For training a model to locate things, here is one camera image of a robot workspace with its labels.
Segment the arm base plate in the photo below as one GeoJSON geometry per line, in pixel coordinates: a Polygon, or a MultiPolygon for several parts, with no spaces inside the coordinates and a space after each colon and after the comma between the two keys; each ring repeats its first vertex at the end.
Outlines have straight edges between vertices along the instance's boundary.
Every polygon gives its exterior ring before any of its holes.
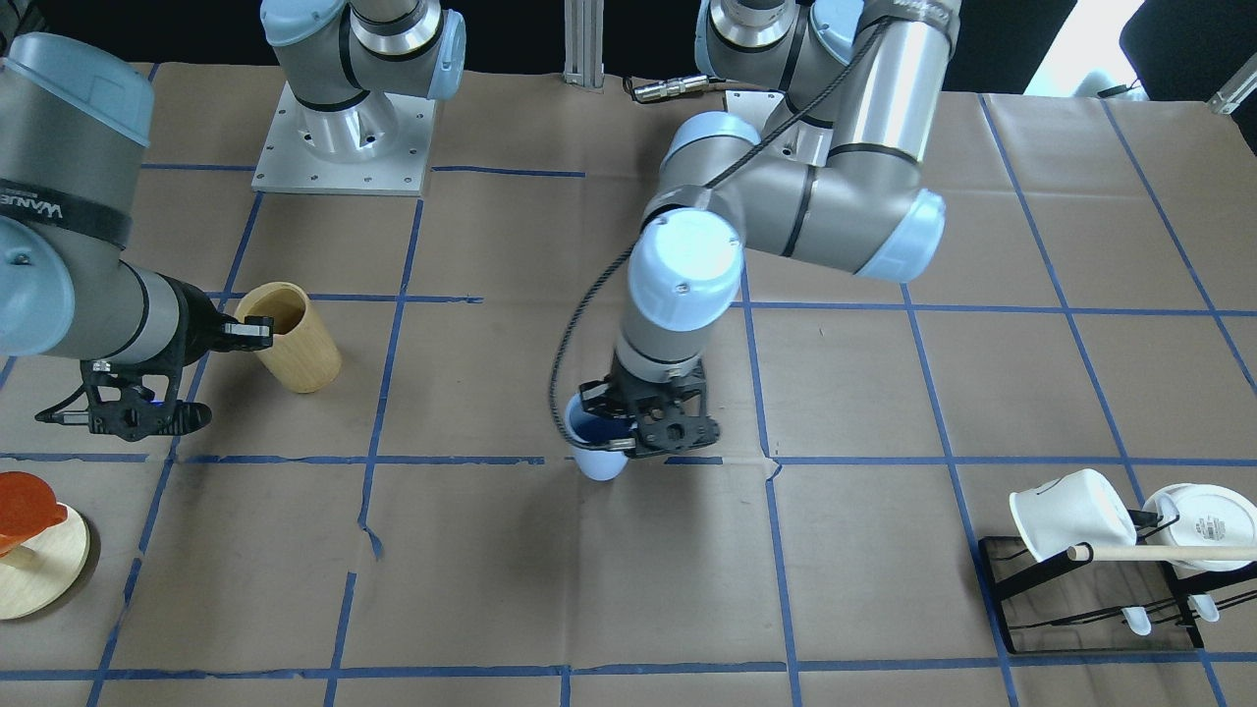
{"type": "MultiPolygon", "coordinates": [[[[776,91],[727,91],[727,111],[745,120],[748,125],[760,135],[760,138],[771,135],[781,125],[786,125],[792,111],[786,106],[786,96],[776,91]]],[[[832,143],[832,130],[830,127],[810,125],[807,120],[799,118],[789,126],[784,133],[773,138],[766,153],[772,153],[799,164],[808,164],[816,167],[826,165],[830,159],[832,143]]]]}
{"type": "Polygon", "coordinates": [[[439,107],[436,99],[372,92],[354,107],[319,112],[284,86],[251,187],[419,198],[439,107]]]}

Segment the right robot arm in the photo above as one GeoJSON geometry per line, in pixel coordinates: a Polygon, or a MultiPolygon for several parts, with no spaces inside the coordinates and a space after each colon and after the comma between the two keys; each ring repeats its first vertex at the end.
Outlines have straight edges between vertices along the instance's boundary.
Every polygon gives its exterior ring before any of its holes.
{"type": "MultiPolygon", "coordinates": [[[[287,91],[256,162],[274,192],[417,195],[434,106],[458,93],[463,15],[439,1],[264,1],[287,91]]],[[[85,374],[173,377],[206,351],[259,351],[202,291],[121,258],[155,93],[123,60],[29,31],[3,62],[3,353],[85,374]]]]}

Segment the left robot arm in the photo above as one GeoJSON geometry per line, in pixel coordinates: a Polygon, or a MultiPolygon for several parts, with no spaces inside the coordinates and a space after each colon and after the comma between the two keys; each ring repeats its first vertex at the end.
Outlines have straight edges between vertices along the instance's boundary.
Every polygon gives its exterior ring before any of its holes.
{"type": "Polygon", "coordinates": [[[703,351],[735,299],[744,255],[807,260],[906,283],[931,260],[947,203],[921,161],[957,1],[705,1],[695,60],[781,103],[763,125],[727,111],[679,126],[626,269],[612,364],[579,385],[554,425],[593,478],[601,462],[711,447],[703,351]]]}

